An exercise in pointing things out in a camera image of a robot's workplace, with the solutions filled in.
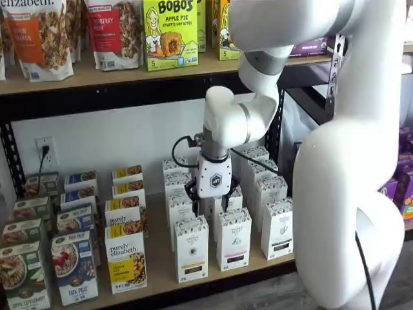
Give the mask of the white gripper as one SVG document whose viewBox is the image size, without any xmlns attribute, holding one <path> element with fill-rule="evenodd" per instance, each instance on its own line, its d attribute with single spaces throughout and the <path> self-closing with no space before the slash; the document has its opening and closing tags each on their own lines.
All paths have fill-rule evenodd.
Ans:
<svg viewBox="0 0 413 310">
<path fill-rule="evenodd" d="M 241 208 L 241 187 L 239 181 L 232 178 L 232 160 L 228 154 L 223 161 L 213 162 L 199 154 L 196 179 L 188 181 L 185 192 L 192 201 L 192 211 L 199 216 L 201 198 L 223 196 L 223 212 Z"/>
</svg>

